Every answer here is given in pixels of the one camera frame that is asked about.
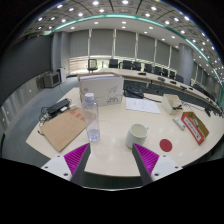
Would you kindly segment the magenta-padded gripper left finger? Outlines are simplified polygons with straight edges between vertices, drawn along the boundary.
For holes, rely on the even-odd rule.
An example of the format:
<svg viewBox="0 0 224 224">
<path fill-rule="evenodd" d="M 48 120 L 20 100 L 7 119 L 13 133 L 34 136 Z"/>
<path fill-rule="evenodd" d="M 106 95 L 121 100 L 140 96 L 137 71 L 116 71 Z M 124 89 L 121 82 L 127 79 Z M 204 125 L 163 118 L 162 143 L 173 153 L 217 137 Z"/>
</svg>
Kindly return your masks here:
<svg viewBox="0 0 224 224">
<path fill-rule="evenodd" d="M 56 155 L 44 164 L 42 169 L 77 185 L 81 185 L 90 152 L 90 144 L 84 144 L 65 155 Z"/>
</svg>

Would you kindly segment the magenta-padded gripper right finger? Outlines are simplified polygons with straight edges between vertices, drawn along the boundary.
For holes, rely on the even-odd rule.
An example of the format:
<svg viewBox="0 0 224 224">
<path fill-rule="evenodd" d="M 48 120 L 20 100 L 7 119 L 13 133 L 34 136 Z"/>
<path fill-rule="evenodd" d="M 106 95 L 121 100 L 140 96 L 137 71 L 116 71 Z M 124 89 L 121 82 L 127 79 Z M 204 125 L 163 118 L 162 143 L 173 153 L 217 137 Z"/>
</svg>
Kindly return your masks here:
<svg viewBox="0 0 224 224">
<path fill-rule="evenodd" d="M 143 185 L 152 183 L 182 169 L 180 165 L 167 155 L 158 155 L 136 143 L 132 146 L 132 154 L 136 160 Z"/>
</svg>

